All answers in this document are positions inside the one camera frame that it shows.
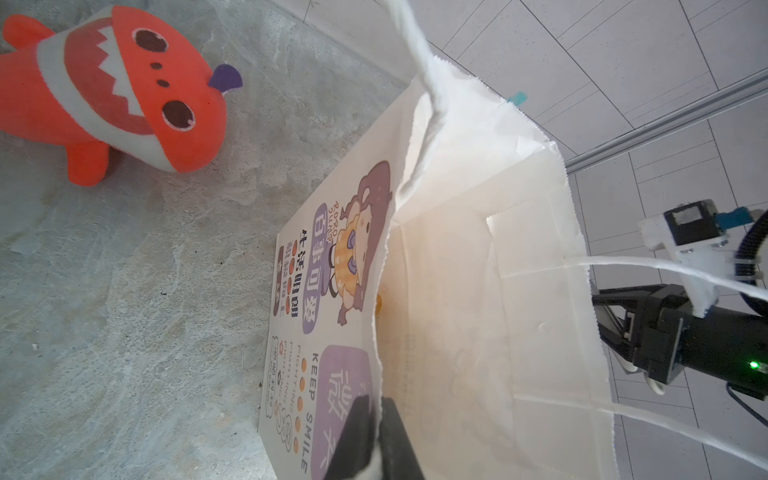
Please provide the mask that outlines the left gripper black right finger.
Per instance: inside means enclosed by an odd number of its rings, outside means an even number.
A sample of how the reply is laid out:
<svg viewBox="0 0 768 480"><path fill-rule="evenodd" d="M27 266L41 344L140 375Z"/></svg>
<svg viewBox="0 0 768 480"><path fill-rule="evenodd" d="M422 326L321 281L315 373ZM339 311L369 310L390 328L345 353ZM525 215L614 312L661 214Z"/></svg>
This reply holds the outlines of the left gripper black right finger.
<svg viewBox="0 0 768 480"><path fill-rule="evenodd" d="M392 398L382 398L379 447L385 480L424 480L405 425Z"/></svg>

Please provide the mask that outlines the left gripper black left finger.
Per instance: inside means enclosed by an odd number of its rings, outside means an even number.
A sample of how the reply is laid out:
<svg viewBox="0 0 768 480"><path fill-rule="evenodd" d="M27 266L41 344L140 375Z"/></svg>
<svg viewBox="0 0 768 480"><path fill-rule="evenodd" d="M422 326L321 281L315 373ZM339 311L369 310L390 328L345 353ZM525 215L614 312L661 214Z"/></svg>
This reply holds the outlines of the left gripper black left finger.
<svg viewBox="0 0 768 480"><path fill-rule="evenodd" d="M376 414L370 396L357 397L352 402L324 479L353 479L363 471L372 457L376 430Z"/></svg>

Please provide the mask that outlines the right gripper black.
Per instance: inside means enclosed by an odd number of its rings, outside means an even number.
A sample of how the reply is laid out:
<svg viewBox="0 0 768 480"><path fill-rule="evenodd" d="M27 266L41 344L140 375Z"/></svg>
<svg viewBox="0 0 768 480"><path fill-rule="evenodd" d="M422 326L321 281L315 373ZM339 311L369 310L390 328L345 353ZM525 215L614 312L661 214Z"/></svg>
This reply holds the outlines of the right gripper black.
<svg viewBox="0 0 768 480"><path fill-rule="evenodd" d="M702 318L679 285L600 290L592 295L601 340L626 374L644 372L659 396L687 368L742 394L767 398L767 320L712 307Z"/></svg>

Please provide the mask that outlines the white printed paper bag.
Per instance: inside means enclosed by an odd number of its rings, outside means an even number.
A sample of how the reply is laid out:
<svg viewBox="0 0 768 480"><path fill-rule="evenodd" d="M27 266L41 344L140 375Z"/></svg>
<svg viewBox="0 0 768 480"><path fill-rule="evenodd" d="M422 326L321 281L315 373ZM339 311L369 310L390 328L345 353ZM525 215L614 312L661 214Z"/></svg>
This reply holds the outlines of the white printed paper bag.
<svg viewBox="0 0 768 480"><path fill-rule="evenodd" d="M280 479L324 479L352 402L384 479L392 398L425 479L614 479L622 415L758 468L764 457L612 400L557 146L387 10L416 78L277 237L259 433Z"/></svg>

